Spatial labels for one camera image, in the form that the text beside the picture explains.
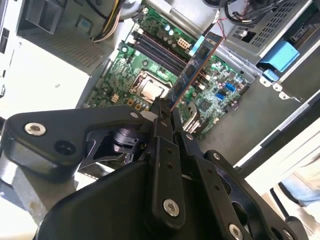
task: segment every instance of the cpu socket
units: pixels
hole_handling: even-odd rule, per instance
[[[134,80],[130,92],[153,103],[156,97],[164,98],[171,88],[171,83],[162,81],[150,72],[141,71]]]

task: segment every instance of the screw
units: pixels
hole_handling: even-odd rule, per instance
[[[294,238],[292,237],[292,235],[290,234],[290,232],[288,232],[287,230],[283,229],[284,234],[287,236],[287,238],[289,240],[294,240]]]
[[[163,208],[167,214],[169,214],[171,217],[177,217],[179,215],[179,207],[178,204],[176,204],[175,201],[172,199],[166,199],[163,202]]]
[[[143,14],[147,14],[149,12],[149,9],[147,7],[145,7],[143,10],[142,10],[142,13]]]
[[[167,124],[166,122],[164,122],[164,121],[162,121],[161,124],[162,124],[163,126],[165,126],[165,127],[168,127],[168,124]]]
[[[189,134],[189,133],[187,133],[186,137],[187,137],[189,140],[193,140],[193,139],[194,139],[194,137],[193,137],[191,134]]]
[[[214,153],[213,156],[215,159],[220,160],[220,156],[217,153]]]
[[[139,118],[138,114],[136,114],[135,112],[131,112],[130,115],[135,119]]]
[[[147,147],[147,144],[145,142],[140,143],[139,148],[145,149]]]
[[[40,123],[30,122],[24,126],[24,130],[33,136],[42,136],[46,133],[46,128]]]
[[[248,32],[247,32],[246,30],[242,30],[242,31],[239,33],[239,35],[240,35],[241,37],[245,37],[245,36],[248,35]]]
[[[240,231],[240,229],[236,225],[230,224],[229,225],[229,231],[230,231],[231,235],[236,240],[243,240],[244,239],[244,236],[242,235],[242,232]]]

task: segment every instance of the green circuit board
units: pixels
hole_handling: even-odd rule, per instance
[[[158,43],[161,43],[163,47],[179,54],[180,57],[188,61],[191,58],[191,56],[188,55],[189,49],[196,43],[196,40],[161,17],[152,7],[146,5],[144,8],[148,10],[147,13],[142,15],[138,20],[140,28],[147,32],[148,35]],[[181,47],[178,44],[179,39],[185,40],[185,42],[189,44],[189,47]]]
[[[165,26],[169,23],[154,9],[149,6],[147,8],[147,13],[137,20],[140,27],[169,51],[175,52],[183,59],[189,59],[190,56],[186,51],[188,49],[178,44],[173,47],[172,43],[164,41],[163,35],[159,32],[165,33]],[[174,31],[171,36],[173,43],[180,38],[192,45],[195,43],[191,37],[172,24],[170,29]],[[148,96],[160,88],[170,89],[175,84],[177,76],[125,43],[122,43],[119,49],[105,78],[98,82],[87,103],[93,108],[125,104],[139,111],[148,111],[152,105],[152,100]],[[238,99],[249,87],[249,83],[240,74],[215,55],[206,63],[201,74],[177,105],[182,125],[191,118],[189,104],[193,102],[198,107],[200,113],[197,119],[198,127],[192,133],[198,139],[203,138],[219,122],[222,115],[238,107]],[[137,86],[134,87],[143,81],[143,76],[152,79],[147,82],[149,86],[146,92],[143,92],[144,89],[139,90]]]
[[[215,55],[210,58],[203,70],[207,79],[202,83],[205,89],[199,92],[190,87],[178,104],[182,122],[190,117],[188,103],[194,102],[198,106],[200,126],[193,132],[198,139],[202,139],[224,114],[238,108],[238,99],[249,87],[249,83],[240,74]],[[226,84],[231,84],[235,90],[227,89]],[[219,92],[225,94],[223,99],[217,97]]]
[[[139,111],[148,110],[151,103],[130,92],[137,76],[147,71],[171,86],[177,77],[140,52],[128,46],[122,49],[126,49],[126,52],[119,52],[105,79],[98,83],[93,92],[93,101],[90,105],[95,108],[128,104]]]

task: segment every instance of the blue usb port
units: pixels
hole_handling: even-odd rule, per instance
[[[221,99],[221,100],[225,99],[225,96],[223,96],[223,95],[220,94],[220,93],[217,93],[215,96],[216,96],[218,99]]]
[[[226,83],[225,88],[230,90],[231,92],[234,92],[236,90],[236,88],[230,83]]]

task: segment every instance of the motherboard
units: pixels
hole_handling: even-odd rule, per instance
[[[164,98],[191,56],[196,40],[145,5],[119,53],[93,90],[90,107],[129,105],[148,111],[156,97]],[[236,110],[249,83],[223,60],[212,55],[176,105],[183,129],[198,139]]]

